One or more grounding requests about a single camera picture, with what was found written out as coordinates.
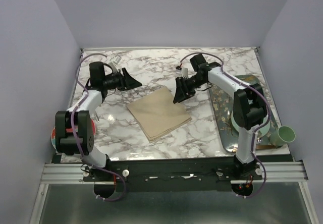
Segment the floral teal serving tray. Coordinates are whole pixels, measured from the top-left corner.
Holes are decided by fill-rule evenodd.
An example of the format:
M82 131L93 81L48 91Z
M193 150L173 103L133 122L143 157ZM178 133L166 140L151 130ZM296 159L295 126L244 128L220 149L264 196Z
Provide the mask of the floral teal serving tray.
M214 85L209 90L213 103L213 111L220 134L223 148L227 152L235 153L238 150L238 132L231 123L231 113L233 112L233 99L224 90ZM279 128L274 113L271 113L270 130L262 137L262 142L257 143L256 150L279 149L281 146L270 144L270 136Z

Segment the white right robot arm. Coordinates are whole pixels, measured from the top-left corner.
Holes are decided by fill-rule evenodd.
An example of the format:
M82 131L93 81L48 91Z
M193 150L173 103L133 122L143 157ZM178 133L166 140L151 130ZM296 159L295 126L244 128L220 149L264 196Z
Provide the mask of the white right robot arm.
M192 98L203 84L218 86L233 99L233 118L238 125L238 150L234 156L233 176L244 179L257 168L255 154L259 129L271 119L270 105L260 84L248 84L224 70L224 62L208 63L204 52L190 53L195 75L189 77L185 70L175 79L176 92L173 103Z

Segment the silver fork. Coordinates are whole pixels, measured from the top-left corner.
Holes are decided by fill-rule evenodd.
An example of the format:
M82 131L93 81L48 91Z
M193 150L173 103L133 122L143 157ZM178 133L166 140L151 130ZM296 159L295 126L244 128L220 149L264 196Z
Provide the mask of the silver fork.
M99 122L99 116L98 116L96 110L94 110L93 115L94 115L95 121Z

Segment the black mounting base plate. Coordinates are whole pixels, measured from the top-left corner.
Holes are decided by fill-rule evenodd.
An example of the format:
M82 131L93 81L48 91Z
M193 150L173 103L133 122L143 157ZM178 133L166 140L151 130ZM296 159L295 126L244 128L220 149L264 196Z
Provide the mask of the black mounting base plate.
M94 184L95 194L110 197L130 192L235 191L252 193L252 183L262 180L260 166L237 178L234 157L108 161L104 170L87 166L85 177L113 184Z

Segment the beige linen napkin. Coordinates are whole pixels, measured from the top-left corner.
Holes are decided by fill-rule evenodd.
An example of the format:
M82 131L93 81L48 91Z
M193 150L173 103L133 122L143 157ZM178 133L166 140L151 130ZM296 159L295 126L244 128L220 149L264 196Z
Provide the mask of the beige linen napkin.
M163 137L191 120L182 104L173 103L173 95L165 86L127 104L127 108L149 142Z

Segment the aluminium frame rail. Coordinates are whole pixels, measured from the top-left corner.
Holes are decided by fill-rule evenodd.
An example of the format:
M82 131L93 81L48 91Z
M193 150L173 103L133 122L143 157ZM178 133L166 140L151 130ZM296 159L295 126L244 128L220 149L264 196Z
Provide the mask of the aluminium frame rail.
M302 162L265 162L267 183L305 182L308 176ZM86 179L80 163L49 163L43 168L41 184L113 184L113 181Z

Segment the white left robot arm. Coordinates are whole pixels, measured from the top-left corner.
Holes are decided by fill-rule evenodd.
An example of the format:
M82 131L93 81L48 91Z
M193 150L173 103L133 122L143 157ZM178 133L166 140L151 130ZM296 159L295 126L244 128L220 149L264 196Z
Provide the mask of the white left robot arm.
M83 88L81 98L66 111L55 115L55 148L65 155L79 154L83 162L95 168L94 174L101 181L107 181L112 169L106 163L109 157L94 146L91 116L108 96L109 90L128 91L142 86L126 68L105 73L103 62L89 64L90 78Z

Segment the mint green plate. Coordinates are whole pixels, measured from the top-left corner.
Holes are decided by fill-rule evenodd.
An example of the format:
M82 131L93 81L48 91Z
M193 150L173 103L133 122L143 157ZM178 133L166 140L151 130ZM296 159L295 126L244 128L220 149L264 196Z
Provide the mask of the mint green plate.
M239 132L239 126L234 120L233 113L231 113L231 123L234 127L234 129ZM258 138L264 137L270 130L270 123L267 123L264 127L260 128L258 131Z

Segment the mint green cup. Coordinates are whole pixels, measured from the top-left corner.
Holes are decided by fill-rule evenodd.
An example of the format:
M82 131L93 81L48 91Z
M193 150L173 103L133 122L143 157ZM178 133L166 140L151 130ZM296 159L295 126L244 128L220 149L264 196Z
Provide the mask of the mint green cup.
M296 134L294 130L288 126L279 127L270 136L270 144L273 146L283 146L295 141Z

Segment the red and blue round plate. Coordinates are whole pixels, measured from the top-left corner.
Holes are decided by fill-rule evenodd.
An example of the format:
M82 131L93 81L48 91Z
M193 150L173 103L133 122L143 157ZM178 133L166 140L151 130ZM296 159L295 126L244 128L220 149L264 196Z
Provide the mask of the red and blue round plate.
M95 136L96 125L94 123L94 120L91 120L91 127L92 127L93 135ZM51 140L51 144L52 144L53 148L56 149L56 129L55 128L53 128L53 130L51 132L50 140Z

